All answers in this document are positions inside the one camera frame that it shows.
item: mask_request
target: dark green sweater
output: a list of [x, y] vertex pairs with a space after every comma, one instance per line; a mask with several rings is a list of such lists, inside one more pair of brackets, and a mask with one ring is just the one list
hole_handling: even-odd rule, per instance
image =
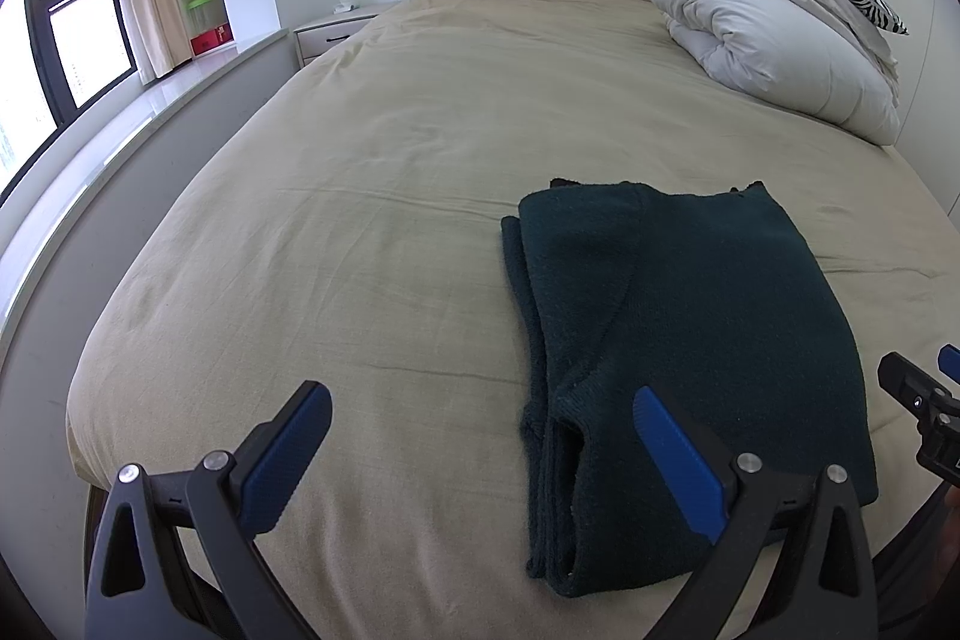
[[707, 554], [632, 427], [647, 381], [733, 453], [800, 474], [839, 463], [862, 504], [877, 498], [853, 334], [761, 183], [551, 188], [502, 229], [530, 338], [531, 576], [576, 597], [654, 584]]

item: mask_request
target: nightstand drawer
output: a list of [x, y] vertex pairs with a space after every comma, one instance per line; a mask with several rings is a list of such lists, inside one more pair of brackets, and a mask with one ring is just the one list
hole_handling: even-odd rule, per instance
[[307, 58], [315, 58], [323, 55], [330, 47], [337, 46], [344, 39], [353, 36], [357, 31], [363, 28], [373, 18], [364, 18], [363, 20], [345, 20], [342, 23], [330, 23], [322, 25], [320, 28], [310, 28], [306, 31], [299, 31], [296, 37], [299, 40], [301, 55], [304, 62]]

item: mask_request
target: folded clothing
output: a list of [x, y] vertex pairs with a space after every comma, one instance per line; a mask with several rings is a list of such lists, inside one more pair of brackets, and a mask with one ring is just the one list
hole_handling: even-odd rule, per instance
[[530, 341], [530, 576], [576, 597], [654, 584], [707, 554], [632, 427], [650, 381], [733, 453], [800, 474], [839, 463], [861, 504], [877, 498], [853, 334], [762, 184], [551, 188], [501, 227]]
[[717, 82], [876, 145], [896, 140], [896, 60], [849, 1], [650, 1]]

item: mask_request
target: red box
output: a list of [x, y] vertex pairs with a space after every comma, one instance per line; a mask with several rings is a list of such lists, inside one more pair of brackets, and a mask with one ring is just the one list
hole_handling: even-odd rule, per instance
[[217, 28], [210, 28], [204, 31], [200, 36], [195, 36], [190, 40], [190, 47], [193, 47], [193, 54], [200, 55], [208, 49], [214, 49], [221, 44], [233, 41], [233, 32], [230, 30], [230, 23], [218, 25]]

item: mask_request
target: window sill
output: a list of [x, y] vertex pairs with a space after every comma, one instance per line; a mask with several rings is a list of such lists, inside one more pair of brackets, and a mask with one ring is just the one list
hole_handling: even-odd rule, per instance
[[190, 100], [286, 35], [282, 29], [256, 42], [205, 53], [155, 82], [107, 121], [56, 175], [0, 255], [0, 366], [27, 301], [56, 249], [110, 177]]

